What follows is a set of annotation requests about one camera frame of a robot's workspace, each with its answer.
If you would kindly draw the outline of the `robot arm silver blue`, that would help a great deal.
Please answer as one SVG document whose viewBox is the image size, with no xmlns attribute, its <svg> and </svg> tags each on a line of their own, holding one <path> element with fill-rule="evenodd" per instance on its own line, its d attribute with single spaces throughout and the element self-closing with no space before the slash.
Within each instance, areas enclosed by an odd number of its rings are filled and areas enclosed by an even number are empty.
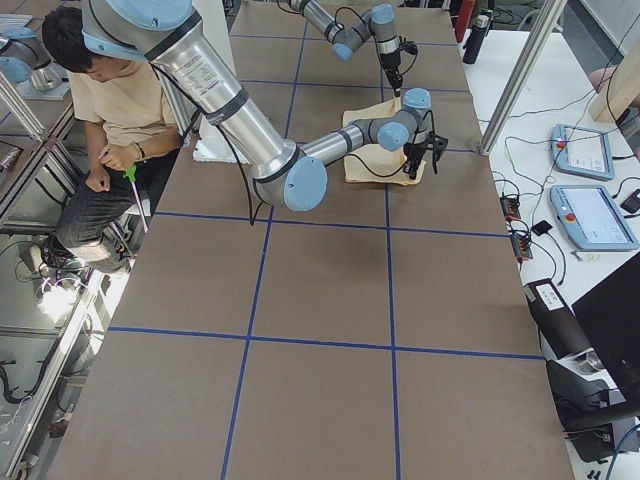
<svg viewBox="0 0 640 480">
<path fill-rule="evenodd" d="M 401 96 L 404 75 L 413 67 L 418 47 L 398 33 L 392 5 L 376 5 L 363 13 L 339 7 L 334 14 L 317 1 L 287 1 L 287 5 L 281 10 L 299 15 L 313 25 L 342 61 L 350 60 L 360 47 L 373 40 L 378 63 L 394 96 Z"/>
<path fill-rule="evenodd" d="M 85 1 L 82 34 L 93 53 L 161 67 L 208 123 L 226 134 L 250 162 L 252 190 L 266 204 L 292 211 L 315 208 L 327 190 L 327 166 L 368 144 L 402 151 L 411 177 L 425 153 L 439 161 L 448 140 L 436 132 L 430 93 L 401 89 L 401 54 L 415 54 L 417 48 L 397 34 L 393 7 L 377 5 L 347 29 L 315 1 L 292 1 L 289 6 L 323 34 L 343 61 L 367 40 L 374 40 L 379 63 L 402 101 L 399 110 L 390 117 L 356 119 L 298 146 L 276 132 L 205 38 L 203 20 L 191 2 Z"/>
</svg>

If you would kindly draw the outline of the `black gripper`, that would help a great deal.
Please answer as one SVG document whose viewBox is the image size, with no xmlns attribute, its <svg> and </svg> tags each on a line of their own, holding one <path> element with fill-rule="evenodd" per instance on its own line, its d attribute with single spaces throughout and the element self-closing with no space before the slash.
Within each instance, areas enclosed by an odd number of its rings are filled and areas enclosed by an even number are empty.
<svg viewBox="0 0 640 480">
<path fill-rule="evenodd" d="M 412 60 L 411 65 L 404 72 L 401 72 L 401 54 L 408 53 L 414 58 L 417 58 L 418 46 L 413 41 L 400 39 L 398 41 L 388 42 L 388 46 L 385 47 L 380 45 L 377 53 L 380 65 L 389 84 L 392 86 L 394 96 L 400 97 L 404 74 L 410 70 L 415 63 L 415 60 Z"/>
<path fill-rule="evenodd" d="M 418 168 L 427 151 L 431 152 L 431 164 L 435 174 L 438 174 L 438 162 L 446 150 L 446 138 L 434 132 L 429 132 L 421 142 L 409 142 L 403 147 L 406 157 L 403 172 L 409 179 L 417 177 Z"/>
</svg>

